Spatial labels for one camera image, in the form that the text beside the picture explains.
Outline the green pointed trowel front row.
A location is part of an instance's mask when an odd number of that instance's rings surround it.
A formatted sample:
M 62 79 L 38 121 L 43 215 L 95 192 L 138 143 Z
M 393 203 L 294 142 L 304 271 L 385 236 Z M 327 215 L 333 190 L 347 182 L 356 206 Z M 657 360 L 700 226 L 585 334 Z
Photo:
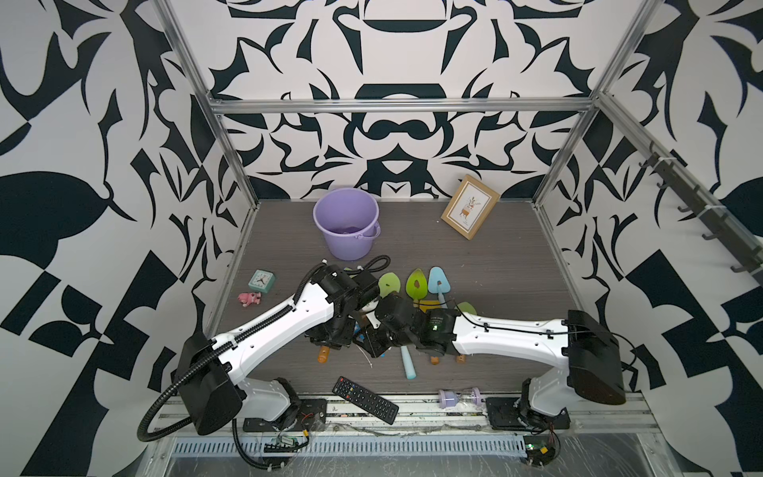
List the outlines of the green pointed trowel front row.
M 328 362 L 330 352 L 331 352 L 331 349 L 329 347 L 326 347 L 326 346 L 321 347 L 317 361 L 320 364 L 326 364 Z

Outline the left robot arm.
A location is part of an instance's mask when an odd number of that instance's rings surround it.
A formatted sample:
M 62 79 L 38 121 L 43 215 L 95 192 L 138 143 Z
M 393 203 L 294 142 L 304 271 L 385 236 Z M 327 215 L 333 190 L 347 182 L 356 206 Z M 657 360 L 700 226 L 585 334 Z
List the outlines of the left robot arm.
M 213 338 L 194 333 L 172 384 L 141 419 L 138 440 L 155 441 L 187 425 L 207 435 L 240 415 L 279 421 L 295 407 L 295 391 L 286 381 L 257 382 L 250 373 L 299 336 L 329 349 L 350 345 L 380 296 L 376 275 L 390 264 L 386 254 L 356 270 L 319 262 L 292 296 L 252 321 Z

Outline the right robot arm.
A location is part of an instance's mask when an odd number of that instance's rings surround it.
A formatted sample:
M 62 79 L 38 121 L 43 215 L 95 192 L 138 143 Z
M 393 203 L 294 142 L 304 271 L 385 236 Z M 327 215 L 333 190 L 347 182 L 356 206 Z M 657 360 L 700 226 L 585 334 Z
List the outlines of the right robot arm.
M 369 314 L 358 343 L 373 357 L 412 346 L 431 357 L 497 355 L 547 365 L 546 373 L 524 381 L 510 414 L 514 429 L 562 429 L 574 403 L 626 401 L 619 341 L 584 311 L 570 310 L 564 319 L 506 320 L 460 307 L 424 311 L 392 293 Z

